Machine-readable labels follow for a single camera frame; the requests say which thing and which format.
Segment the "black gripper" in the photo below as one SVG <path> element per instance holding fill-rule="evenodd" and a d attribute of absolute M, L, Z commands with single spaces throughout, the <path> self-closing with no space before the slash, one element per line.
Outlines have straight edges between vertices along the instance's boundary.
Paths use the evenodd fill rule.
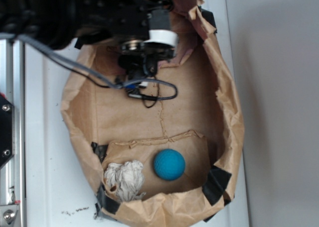
<path fill-rule="evenodd" d="M 170 61 L 176 56 L 178 35 L 170 30 L 149 32 L 146 41 L 127 41 L 120 45 L 118 64 L 126 70 L 129 79 L 155 77 L 160 61 Z"/>

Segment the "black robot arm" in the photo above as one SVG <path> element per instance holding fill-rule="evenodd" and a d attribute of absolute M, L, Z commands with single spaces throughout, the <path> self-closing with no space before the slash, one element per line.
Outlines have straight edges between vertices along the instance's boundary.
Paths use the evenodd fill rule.
<path fill-rule="evenodd" d="M 172 0 L 0 0 L 0 31 L 27 35 L 53 50 L 77 46 L 117 47 L 137 61 L 145 76 L 176 55 Z"/>

